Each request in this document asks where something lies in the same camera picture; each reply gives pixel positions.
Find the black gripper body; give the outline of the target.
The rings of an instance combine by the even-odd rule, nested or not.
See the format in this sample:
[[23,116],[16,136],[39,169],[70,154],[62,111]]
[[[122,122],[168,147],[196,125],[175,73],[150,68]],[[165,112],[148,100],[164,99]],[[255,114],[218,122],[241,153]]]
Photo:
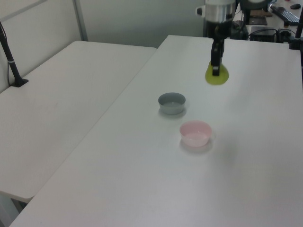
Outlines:
[[231,36],[232,20],[224,22],[206,21],[206,37],[213,39],[213,43],[222,43]]

